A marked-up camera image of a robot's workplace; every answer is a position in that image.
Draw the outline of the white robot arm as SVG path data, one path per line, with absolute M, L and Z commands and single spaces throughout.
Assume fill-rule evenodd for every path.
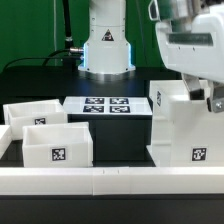
M 126 0 L 90 0 L 90 35 L 79 69 L 98 77 L 133 71 L 125 37 Z M 192 99 L 209 81 L 209 109 L 224 111 L 224 0 L 151 0 L 149 18 L 166 68 L 182 74 Z

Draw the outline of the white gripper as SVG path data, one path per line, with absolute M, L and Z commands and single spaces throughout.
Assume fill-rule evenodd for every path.
M 208 110 L 224 112 L 224 0 L 151 0 L 148 13 L 165 67 L 182 73 L 191 100 L 208 79 Z

